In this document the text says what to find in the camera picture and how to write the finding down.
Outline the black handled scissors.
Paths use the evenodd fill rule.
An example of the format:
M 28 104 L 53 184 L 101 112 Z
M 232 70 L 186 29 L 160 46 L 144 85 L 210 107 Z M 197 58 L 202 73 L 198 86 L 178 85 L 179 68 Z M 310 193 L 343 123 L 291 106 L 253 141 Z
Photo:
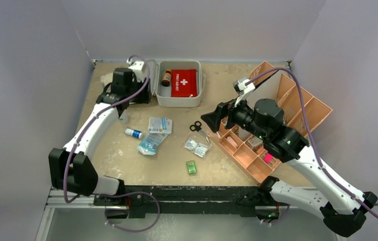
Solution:
M 190 125 L 190 130 L 192 132 L 198 132 L 206 139 L 206 141 L 209 144 L 211 144 L 210 138 L 207 135 L 207 133 L 202 129 L 202 123 L 199 120 L 195 121 L 192 125 Z

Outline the white blue mask packet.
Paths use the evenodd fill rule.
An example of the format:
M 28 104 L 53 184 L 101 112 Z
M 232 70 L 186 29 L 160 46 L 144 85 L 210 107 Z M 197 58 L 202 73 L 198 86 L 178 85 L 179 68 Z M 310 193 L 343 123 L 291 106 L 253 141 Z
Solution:
M 172 119 L 165 117 L 150 117 L 148 131 L 153 134 L 171 134 Z

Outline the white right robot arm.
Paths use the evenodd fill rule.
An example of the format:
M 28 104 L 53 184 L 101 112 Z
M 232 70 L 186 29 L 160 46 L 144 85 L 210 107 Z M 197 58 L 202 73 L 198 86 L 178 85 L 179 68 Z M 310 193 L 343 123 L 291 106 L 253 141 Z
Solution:
M 372 192 L 362 192 L 345 181 L 315 153 L 313 141 L 307 140 L 284 122 L 284 111 L 268 98 L 260 99 L 254 108 L 245 100 L 224 105 L 226 128 L 235 125 L 263 141 L 263 147 L 274 158 L 289 165 L 307 178 L 317 192 L 288 185 L 268 176 L 258 191 L 264 204 L 284 202 L 317 217 L 334 233 L 350 237 L 366 221 L 366 214 L 377 202 Z

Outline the red white card box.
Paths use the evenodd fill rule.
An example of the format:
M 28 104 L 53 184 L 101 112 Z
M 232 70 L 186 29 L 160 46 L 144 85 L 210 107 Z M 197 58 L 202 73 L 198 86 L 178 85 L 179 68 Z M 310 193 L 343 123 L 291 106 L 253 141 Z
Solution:
M 262 139 L 258 137 L 251 137 L 246 141 L 246 145 L 251 149 L 256 149 L 263 144 Z

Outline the pink sticky note block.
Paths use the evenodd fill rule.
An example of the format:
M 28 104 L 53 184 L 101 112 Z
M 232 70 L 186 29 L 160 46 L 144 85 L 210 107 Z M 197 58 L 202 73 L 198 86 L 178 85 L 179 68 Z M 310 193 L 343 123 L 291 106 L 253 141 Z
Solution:
M 273 159 L 273 156 L 271 155 L 271 154 L 269 154 L 269 153 L 267 153 L 266 155 L 265 155 L 265 157 L 264 157 L 264 162 L 265 163 L 270 163 L 271 162 L 271 160 Z

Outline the white sponge pad stack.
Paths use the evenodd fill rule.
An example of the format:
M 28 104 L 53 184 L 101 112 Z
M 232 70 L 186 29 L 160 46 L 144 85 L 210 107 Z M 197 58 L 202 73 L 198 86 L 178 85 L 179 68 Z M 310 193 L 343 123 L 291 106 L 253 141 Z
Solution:
M 106 87 L 108 84 L 112 83 L 112 81 L 113 81 L 113 73 L 108 73 L 106 75 L 103 75 L 100 78 L 100 81 L 101 81 L 102 87 Z

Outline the small green box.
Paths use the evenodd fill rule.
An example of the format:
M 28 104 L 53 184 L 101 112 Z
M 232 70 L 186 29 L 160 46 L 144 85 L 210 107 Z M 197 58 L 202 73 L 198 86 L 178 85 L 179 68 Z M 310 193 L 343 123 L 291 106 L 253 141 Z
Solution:
M 197 167 L 196 167 L 196 163 L 194 160 L 191 160 L 191 161 L 187 161 L 186 162 L 186 168 L 187 168 L 187 172 L 189 175 L 194 175 L 194 174 L 197 174 Z

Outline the brown bottle orange cap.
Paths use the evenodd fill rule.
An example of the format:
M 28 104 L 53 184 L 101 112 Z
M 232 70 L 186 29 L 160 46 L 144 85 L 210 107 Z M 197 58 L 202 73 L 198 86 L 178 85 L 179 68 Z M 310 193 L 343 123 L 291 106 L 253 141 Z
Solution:
M 161 85 L 164 87 L 169 87 L 170 82 L 172 78 L 172 70 L 171 69 L 166 69 L 161 80 Z

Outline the blue clear wipes packet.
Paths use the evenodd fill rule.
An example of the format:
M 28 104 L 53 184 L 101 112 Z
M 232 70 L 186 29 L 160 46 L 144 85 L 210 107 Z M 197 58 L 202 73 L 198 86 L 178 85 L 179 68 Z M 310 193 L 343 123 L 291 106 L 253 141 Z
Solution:
M 149 133 L 147 137 L 136 147 L 136 150 L 148 156 L 154 156 L 157 153 L 158 146 L 167 138 L 168 134 Z

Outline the clear bag of sachets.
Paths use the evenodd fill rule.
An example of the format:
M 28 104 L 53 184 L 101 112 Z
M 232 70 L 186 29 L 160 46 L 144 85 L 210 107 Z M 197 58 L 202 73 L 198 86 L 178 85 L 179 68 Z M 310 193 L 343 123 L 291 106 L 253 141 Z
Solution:
M 190 132 L 181 147 L 200 158 L 205 158 L 213 145 L 208 137 L 204 137 L 198 132 Z

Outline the clear white cap bottle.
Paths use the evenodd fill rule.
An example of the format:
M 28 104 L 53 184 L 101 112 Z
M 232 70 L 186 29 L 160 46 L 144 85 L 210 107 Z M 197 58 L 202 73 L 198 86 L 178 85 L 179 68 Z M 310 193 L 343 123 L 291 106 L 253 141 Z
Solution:
M 122 124 L 127 124 L 129 122 L 129 114 L 125 111 L 123 112 L 120 117 L 119 117 L 119 121 L 122 123 Z

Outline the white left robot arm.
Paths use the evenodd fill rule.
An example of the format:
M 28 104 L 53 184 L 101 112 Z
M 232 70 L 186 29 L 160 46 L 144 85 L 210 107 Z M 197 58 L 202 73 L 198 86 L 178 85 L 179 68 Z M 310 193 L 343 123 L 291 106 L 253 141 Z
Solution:
M 93 110 L 75 136 L 62 148 L 53 148 L 49 155 L 52 186 L 63 190 L 65 201 L 68 192 L 90 196 L 100 194 L 112 205 L 125 201 L 124 181 L 101 176 L 91 163 L 91 157 L 108 129 L 124 114 L 131 103 L 141 97 L 146 101 L 150 89 L 151 68 L 145 64 L 118 67 L 112 72 L 111 81 L 104 84 L 96 98 Z

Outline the grey medicine case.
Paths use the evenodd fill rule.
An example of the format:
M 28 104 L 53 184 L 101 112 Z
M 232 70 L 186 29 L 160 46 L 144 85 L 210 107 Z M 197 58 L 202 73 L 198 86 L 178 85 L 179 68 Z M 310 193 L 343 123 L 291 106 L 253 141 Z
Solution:
M 150 90 L 162 107 L 197 107 L 201 103 L 205 78 L 197 60 L 148 60 L 153 73 Z

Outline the white bottle blue label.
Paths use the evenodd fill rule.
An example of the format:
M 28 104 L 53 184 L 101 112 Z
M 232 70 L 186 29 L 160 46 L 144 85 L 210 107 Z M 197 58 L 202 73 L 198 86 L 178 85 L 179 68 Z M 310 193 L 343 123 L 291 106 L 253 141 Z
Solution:
M 138 130 L 126 128 L 125 129 L 125 134 L 137 139 L 143 139 L 144 138 L 144 133 Z

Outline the red fabric pouch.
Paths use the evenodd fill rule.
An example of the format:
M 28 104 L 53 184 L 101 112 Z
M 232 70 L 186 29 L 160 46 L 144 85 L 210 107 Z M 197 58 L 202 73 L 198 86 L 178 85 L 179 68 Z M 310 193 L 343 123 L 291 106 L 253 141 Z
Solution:
M 171 78 L 171 97 L 196 97 L 197 91 L 196 69 L 173 69 Z

